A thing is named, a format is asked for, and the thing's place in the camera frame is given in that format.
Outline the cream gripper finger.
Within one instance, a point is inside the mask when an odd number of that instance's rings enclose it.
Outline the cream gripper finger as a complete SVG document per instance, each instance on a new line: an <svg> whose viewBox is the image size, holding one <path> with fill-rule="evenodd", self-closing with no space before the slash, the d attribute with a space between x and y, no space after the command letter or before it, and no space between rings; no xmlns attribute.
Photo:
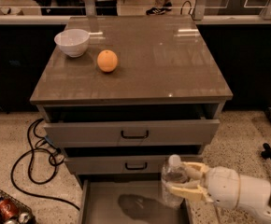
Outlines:
<svg viewBox="0 0 271 224"><path fill-rule="evenodd" d="M169 185L168 190L175 196L184 198L191 202L206 202L212 203L213 200L207 192L207 189L197 186L196 189L188 189L183 187L178 187L175 185Z"/></svg>
<svg viewBox="0 0 271 224"><path fill-rule="evenodd" d="M209 167L202 162L183 162L186 174L190 179L200 180L209 171Z"/></svg>

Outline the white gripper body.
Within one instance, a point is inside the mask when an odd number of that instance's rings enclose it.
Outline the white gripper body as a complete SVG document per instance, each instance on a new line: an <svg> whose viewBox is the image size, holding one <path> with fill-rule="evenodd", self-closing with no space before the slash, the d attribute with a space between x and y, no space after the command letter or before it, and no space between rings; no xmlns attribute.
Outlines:
<svg viewBox="0 0 271 224"><path fill-rule="evenodd" d="M236 208L239 198L239 174L225 167L211 168L206 174L206 187L213 203L222 208Z"/></svg>

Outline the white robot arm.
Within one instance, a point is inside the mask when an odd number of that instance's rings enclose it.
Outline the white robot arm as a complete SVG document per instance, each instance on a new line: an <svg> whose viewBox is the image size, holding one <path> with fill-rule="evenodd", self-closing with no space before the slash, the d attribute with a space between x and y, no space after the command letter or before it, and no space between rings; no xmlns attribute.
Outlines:
<svg viewBox="0 0 271 224"><path fill-rule="evenodd" d="M204 201L225 209L240 209L250 213L261 224L271 224L271 183L241 175L225 167L210 168L200 162L183 162L190 182L167 182L175 196L192 202Z"/></svg>

